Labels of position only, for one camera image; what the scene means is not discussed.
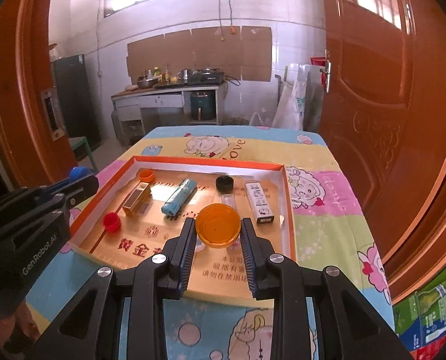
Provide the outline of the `person's left hand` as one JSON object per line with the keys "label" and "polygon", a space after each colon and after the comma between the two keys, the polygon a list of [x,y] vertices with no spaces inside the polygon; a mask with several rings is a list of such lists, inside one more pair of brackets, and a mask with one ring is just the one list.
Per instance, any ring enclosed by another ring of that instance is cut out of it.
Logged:
{"label": "person's left hand", "polygon": [[0,319],[0,359],[24,359],[40,336],[32,313],[23,301],[14,314]]}

